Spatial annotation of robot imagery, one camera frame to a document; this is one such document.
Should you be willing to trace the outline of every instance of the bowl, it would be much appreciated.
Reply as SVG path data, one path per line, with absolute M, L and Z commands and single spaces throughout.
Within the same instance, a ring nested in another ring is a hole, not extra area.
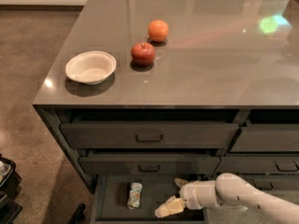
M 89 51 L 72 58 L 65 67 L 66 76 L 87 85 L 96 85 L 109 77 L 116 68 L 113 56 L 103 51 Z

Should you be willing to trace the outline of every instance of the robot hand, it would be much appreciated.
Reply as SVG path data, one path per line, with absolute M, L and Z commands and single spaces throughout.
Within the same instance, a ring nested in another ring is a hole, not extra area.
M 254 188 L 237 175 L 222 174 L 216 181 L 187 182 L 175 179 L 180 187 L 179 198 L 167 200 L 155 212 L 156 217 L 166 217 L 189 209 L 217 208 L 247 210 L 256 208 L 275 223 L 299 223 L 299 206 Z

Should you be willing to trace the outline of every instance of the can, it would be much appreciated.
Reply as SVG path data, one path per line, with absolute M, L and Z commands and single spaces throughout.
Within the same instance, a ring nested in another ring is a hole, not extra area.
M 129 199 L 127 202 L 127 206 L 129 209 L 136 209 L 139 207 L 141 190 L 142 190 L 141 183 L 131 183 Z

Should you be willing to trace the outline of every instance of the floor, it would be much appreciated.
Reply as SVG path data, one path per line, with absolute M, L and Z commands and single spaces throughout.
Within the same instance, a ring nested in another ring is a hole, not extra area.
M 22 177 L 15 224 L 67 223 L 80 203 L 90 222 L 93 196 L 31 103 L 78 17 L 76 11 L 0 11 L 0 153 Z M 276 193 L 295 202 L 299 193 Z M 268 224 L 257 210 L 208 210 L 209 223 Z

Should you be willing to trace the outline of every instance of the tabletop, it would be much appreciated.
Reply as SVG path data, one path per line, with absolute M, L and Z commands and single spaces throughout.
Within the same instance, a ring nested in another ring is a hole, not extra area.
M 169 25 L 153 65 L 132 63 L 153 20 Z M 299 0 L 88 0 L 34 105 L 299 107 Z M 101 50 L 117 68 L 103 83 L 68 79 L 67 62 Z

